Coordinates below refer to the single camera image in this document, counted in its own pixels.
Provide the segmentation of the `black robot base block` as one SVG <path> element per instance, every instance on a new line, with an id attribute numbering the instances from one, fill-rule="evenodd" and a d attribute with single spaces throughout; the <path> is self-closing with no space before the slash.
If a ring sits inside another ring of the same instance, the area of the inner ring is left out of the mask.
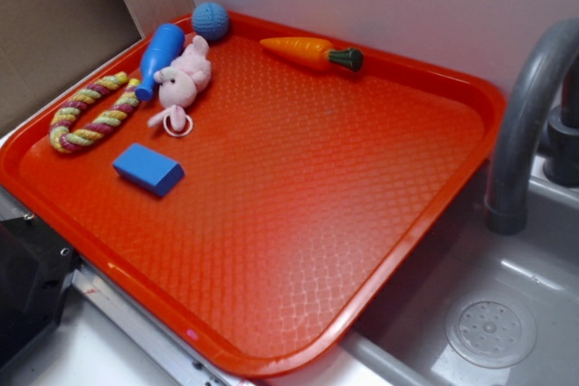
<path id="1" fill-rule="evenodd" d="M 1 222 L 1 369 L 58 328 L 78 254 L 42 219 Z"/>

